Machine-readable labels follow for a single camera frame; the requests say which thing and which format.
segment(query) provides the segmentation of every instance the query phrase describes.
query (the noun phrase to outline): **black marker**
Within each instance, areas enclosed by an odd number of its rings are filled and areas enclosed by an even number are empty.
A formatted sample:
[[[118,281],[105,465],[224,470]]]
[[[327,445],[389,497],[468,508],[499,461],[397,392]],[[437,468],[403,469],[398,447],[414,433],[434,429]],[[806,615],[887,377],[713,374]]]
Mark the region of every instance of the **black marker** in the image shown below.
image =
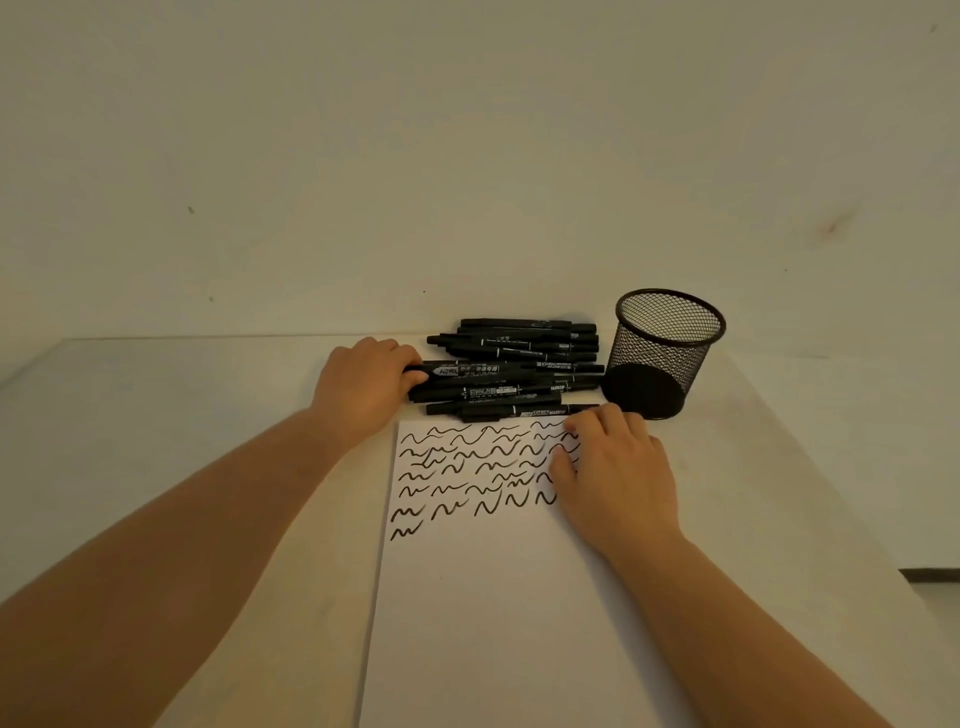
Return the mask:
[[[473,407],[480,404],[536,404],[538,406],[560,404],[561,395],[559,392],[550,392],[545,395],[526,394],[516,395],[515,397],[491,397],[486,400],[470,401],[439,401],[433,404],[427,404],[423,411],[428,415],[455,415],[464,407]]]
[[[599,404],[467,404],[457,410],[457,417],[465,423],[493,423],[506,417],[555,417],[574,415]]]
[[[596,324],[574,324],[571,321],[538,321],[536,319],[461,319],[462,327],[477,328],[567,328],[577,333],[596,333]]]
[[[457,347],[461,344],[470,344],[479,347],[506,347],[508,349],[522,349],[527,352],[587,352],[600,351],[598,344],[570,344],[556,341],[523,341],[508,338],[483,338],[468,333],[442,333],[437,336],[427,336],[426,343],[436,347]]]
[[[457,327],[457,333],[483,336],[488,339],[517,339],[519,341],[564,341],[579,344],[596,344],[600,337],[595,333],[577,333],[569,328],[477,328]]]
[[[511,369],[506,372],[492,375],[477,376],[445,376],[438,379],[429,379],[410,390],[410,396],[419,392],[435,391],[438,389],[460,389],[461,387],[492,387],[495,384],[533,384],[542,381],[543,373],[535,369]]]
[[[579,372],[581,374],[603,374],[603,364],[588,364],[584,362],[565,361],[525,361],[520,364],[523,369],[534,369],[541,374]]]
[[[528,352],[523,349],[511,349],[509,347],[481,347],[471,343],[458,343],[456,346],[448,346],[447,352],[454,356],[471,356],[476,359],[506,359],[508,361],[552,361],[552,362],[574,362],[574,361],[596,361],[595,353],[570,352]]]

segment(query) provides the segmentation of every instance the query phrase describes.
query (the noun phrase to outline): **table surface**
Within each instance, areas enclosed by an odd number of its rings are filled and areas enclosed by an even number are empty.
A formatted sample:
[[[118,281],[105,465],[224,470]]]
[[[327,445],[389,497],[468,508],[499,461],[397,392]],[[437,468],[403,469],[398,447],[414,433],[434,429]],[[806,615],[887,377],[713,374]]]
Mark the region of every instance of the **table surface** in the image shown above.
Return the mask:
[[[423,336],[396,338],[442,358]],[[303,406],[330,350],[355,339],[58,346],[0,389],[0,598]],[[932,616],[721,348],[684,412],[651,428],[687,536],[763,608],[896,725],[960,714],[960,667]],[[158,725],[352,724],[393,443],[389,427],[329,475]]]

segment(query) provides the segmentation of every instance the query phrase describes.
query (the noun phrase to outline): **white paper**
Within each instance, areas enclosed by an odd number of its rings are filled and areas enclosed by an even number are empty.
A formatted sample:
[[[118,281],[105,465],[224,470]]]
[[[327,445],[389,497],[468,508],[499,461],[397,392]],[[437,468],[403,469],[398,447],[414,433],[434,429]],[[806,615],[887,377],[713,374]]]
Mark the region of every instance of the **white paper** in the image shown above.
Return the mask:
[[[400,424],[361,728],[698,724],[555,502],[562,422]]]

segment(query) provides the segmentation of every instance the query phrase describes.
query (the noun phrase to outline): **white wall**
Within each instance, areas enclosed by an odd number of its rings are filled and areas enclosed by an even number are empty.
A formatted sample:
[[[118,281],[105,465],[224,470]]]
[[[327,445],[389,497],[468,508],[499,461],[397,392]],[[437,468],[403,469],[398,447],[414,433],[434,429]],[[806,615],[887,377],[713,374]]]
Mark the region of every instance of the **white wall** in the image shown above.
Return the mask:
[[[608,321],[664,285],[751,352],[940,367],[957,68],[950,0],[21,3],[0,269],[66,336]]]

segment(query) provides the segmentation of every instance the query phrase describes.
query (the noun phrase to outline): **mesh pen cup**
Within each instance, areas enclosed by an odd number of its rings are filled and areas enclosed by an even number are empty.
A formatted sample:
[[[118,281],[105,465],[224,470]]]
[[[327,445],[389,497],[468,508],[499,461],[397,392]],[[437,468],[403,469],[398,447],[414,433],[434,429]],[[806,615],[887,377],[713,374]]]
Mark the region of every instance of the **mesh pen cup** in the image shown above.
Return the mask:
[[[616,318],[604,396],[645,420],[673,417],[710,345],[727,330],[723,314],[688,293],[641,288],[616,302]]]

